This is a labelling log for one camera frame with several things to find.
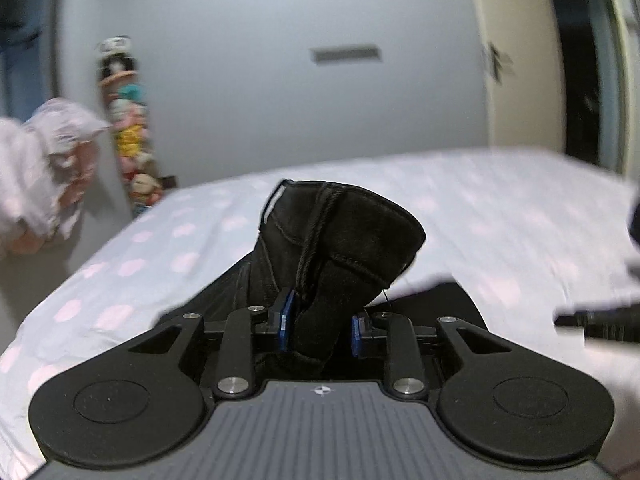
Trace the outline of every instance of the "bed sheet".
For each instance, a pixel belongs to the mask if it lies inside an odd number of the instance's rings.
[[[281,178],[366,187],[404,206],[427,239],[390,297],[453,277],[492,332],[583,370],[616,403],[600,454],[640,460],[640,347],[585,345],[552,319],[574,304],[640,299],[627,264],[636,186],[538,150],[430,152],[251,174],[174,192],[110,240],[22,323],[0,358],[0,478],[44,462],[27,408],[53,375],[148,330],[252,250]]]

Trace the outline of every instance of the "polka dot bed sheet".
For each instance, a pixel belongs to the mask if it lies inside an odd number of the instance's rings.
[[[640,346],[556,333],[576,304],[640,299],[626,234],[636,186],[538,150],[462,150],[300,166],[174,192],[110,240],[34,309],[0,358],[0,478],[44,462],[27,409],[53,375],[145,330],[252,250],[263,203],[281,178],[371,189],[408,209],[427,235],[389,296],[453,277],[492,332],[600,380],[616,420],[600,460],[640,460]]]

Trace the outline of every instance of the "gray wall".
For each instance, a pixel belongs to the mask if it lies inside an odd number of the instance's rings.
[[[59,63],[62,93],[101,111],[95,85],[95,45],[103,39],[101,0],[61,0]],[[130,213],[109,136],[100,140],[98,177],[88,190],[74,236],[33,256],[0,261],[0,352],[24,317],[120,231]]]
[[[291,164],[488,142],[472,0],[110,0],[184,186]],[[383,62],[316,66],[374,43]]]

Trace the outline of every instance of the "hanging toy organizer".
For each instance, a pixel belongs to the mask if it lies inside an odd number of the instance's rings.
[[[122,181],[138,216],[162,198],[156,158],[147,128],[143,89],[138,83],[131,40],[117,36],[103,41],[98,85],[111,121]]]

